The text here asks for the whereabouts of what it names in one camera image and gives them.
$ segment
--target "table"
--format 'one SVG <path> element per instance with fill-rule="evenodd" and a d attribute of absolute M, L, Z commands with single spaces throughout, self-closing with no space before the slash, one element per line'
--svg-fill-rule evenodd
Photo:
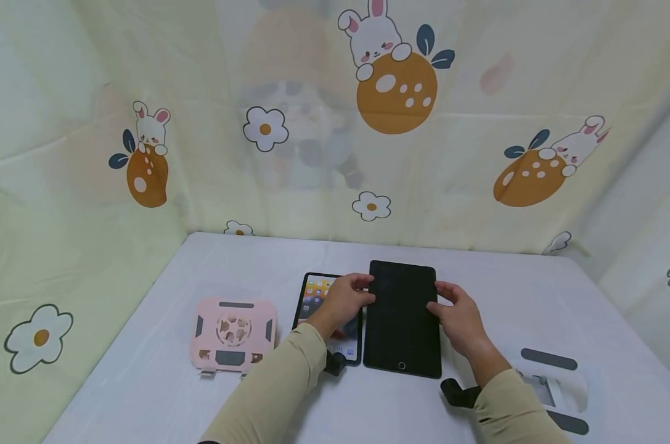
<path fill-rule="evenodd" d="M 86 379 L 44 444 L 196 443 L 239 383 L 200 379 L 188 350 L 198 300 L 268 298 L 280 342 L 293 322 L 303 275 L 366 272 L 369 261 L 436 268 L 478 302 L 500 347 L 577 359 L 597 375 L 599 443 L 670 443 L 670 373 L 581 269 L 567 258 L 387 247 L 224 234 L 191 234 Z M 443 344 L 443 378 L 474 385 Z M 440 380 L 348 368 L 323 376 L 285 443 L 475 443 L 474 415 L 447 406 Z"/>

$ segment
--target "cartoon bunny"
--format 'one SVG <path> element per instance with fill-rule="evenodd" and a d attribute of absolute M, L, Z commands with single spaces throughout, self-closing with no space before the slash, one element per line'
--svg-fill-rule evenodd
<path fill-rule="evenodd" d="M 387 16 L 387 0 L 369 0 L 369 15 L 361 18 L 356 11 L 348 9 L 340 14 L 338 27 L 350 38 L 354 64 L 357 66 L 357 80 L 371 78 L 373 62 L 391 53 L 397 62 L 411 55 L 411 45 L 401 41 L 394 20 Z"/>
<path fill-rule="evenodd" d="M 145 144 L 147 144 L 153 146 L 155 154 L 167 154 L 165 125 L 170 121 L 170 112 L 165 108 L 160 108 L 151 116 L 147 113 L 147 106 L 139 101 L 133 103 L 133 109 L 137 114 L 137 149 L 144 153 Z"/>
<path fill-rule="evenodd" d="M 605 123 L 602 116 L 587 118 L 578 132 L 554 142 L 550 148 L 539 150 L 539 157 L 549 160 L 555 158 L 557 154 L 560 155 L 566 162 L 566 166 L 561 170 L 562 176 L 566 178 L 572 176 L 579 165 L 594 152 L 603 139 L 606 139 L 610 129 L 600 134 Z"/>

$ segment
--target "pink tablet stand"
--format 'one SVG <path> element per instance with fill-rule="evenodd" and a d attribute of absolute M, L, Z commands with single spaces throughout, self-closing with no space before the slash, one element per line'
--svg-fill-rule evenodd
<path fill-rule="evenodd" d="M 217 370 L 246 373 L 273 350 L 276 321 L 276 308 L 269 300 L 200 300 L 189 347 L 192 364 L 206 376 Z"/>

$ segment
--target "black tablet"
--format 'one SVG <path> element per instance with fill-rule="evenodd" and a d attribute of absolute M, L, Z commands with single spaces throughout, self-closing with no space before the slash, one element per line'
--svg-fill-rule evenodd
<path fill-rule="evenodd" d="M 438 319 L 429 313 L 436 301 L 436 270 L 427 266 L 372 261 L 377 296 L 367 307 L 364 365 L 422 377 L 441 377 Z"/>
<path fill-rule="evenodd" d="M 320 308 L 336 278 L 339 276 L 334 274 L 308 273 L 305 275 L 293 328 Z M 359 365 L 362 362 L 362 310 L 359 310 L 352 321 L 336 329 L 333 337 L 325 340 L 325 344 L 331 352 L 342 353 L 347 365 Z"/>

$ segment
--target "left hand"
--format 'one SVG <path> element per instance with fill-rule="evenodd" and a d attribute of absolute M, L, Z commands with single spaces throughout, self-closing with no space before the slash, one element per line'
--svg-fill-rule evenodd
<path fill-rule="evenodd" d="M 364 291 L 374 280 L 368 274 L 348 274 L 338 277 L 330 286 L 322 306 L 306 321 L 315 327 L 323 340 L 330 339 L 337 327 L 353 319 L 359 309 L 375 301 Z"/>

